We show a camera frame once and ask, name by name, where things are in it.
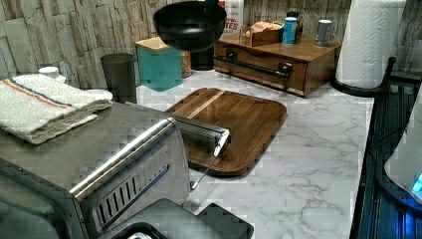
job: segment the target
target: white lid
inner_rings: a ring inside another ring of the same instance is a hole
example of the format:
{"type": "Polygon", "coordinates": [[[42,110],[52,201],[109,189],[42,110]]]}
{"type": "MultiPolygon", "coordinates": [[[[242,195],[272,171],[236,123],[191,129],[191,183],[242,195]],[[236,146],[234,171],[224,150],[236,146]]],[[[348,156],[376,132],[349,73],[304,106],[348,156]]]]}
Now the white lid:
{"type": "Polygon", "coordinates": [[[59,74],[59,69],[57,67],[45,67],[38,70],[39,73],[46,75],[47,77],[56,78],[59,74]]]}
{"type": "Polygon", "coordinates": [[[285,18],[285,21],[298,21],[298,18],[287,17],[287,18],[285,18]]]}
{"type": "Polygon", "coordinates": [[[112,93],[106,90],[101,89],[92,89],[85,91],[86,93],[89,93],[90,95],[93,95],[96,97],[97,100],[109,100],[112,99],[112,93]]]}
{"type": "Polygon", "coordinates": [[[331,23],[329,20],[319,20],[321,23],[331,23]]]}

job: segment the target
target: black pan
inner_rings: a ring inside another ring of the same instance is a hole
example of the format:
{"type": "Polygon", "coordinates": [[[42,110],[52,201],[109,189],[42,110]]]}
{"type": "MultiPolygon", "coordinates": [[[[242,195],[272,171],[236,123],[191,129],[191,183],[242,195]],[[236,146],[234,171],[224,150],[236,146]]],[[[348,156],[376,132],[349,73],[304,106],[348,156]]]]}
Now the black pan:
{"type": "Polygon", "coordinates": [[[211,48],[223,34],[226,11],[205,2],[188,1],[167,5],[153,17],[158,36],[170,47],[191,52],[211,48]]]}

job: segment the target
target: teal container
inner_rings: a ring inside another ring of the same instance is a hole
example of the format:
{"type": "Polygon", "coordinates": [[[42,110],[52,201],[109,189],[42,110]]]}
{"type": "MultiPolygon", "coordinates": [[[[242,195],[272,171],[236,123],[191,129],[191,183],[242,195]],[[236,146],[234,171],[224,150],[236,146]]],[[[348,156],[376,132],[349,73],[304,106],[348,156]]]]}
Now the teal container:
{"type": "Polygon", "coordinates": [[[298,19],[294,17],[285,18],[285,27],[283,30],[283,43],[294,44],[296,39],[296,28],[298,27],[298,19]]]}
{"type": "Polygon", "coordinates": [[[160,38],[136,42],[139,78],[142,86],[163,92],[182,84],[181,52],[160,38]]]}

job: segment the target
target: marble countertop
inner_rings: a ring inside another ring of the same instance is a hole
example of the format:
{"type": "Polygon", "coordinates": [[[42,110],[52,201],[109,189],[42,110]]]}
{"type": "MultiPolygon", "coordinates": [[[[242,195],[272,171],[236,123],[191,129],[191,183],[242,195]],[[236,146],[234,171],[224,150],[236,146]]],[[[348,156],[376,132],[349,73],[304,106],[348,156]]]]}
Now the marble countertop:
{"type": "Polygon", "coordinates": [[[205,176],[183,206],[196,214],[215,202],[251,223],[255,239],[348,238],[373,99],[329,84],[304,99],[209,71],[162,93],[138,87],[137,102],[165,111],[201,88],[280,102],[288,118],[253,168],[238,177],[205,176]]]}

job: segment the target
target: folded dish towel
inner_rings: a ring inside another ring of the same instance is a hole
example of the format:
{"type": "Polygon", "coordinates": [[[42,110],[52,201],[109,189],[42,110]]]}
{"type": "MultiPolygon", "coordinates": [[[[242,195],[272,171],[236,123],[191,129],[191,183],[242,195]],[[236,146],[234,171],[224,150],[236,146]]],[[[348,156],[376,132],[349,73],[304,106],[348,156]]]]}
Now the folded dish towel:
{"type": "Polygon", "coordinates": [[[97,118],[111,101],[54,81],[24,75],[0,81],[0,127],[32,143],[97,118]]]}

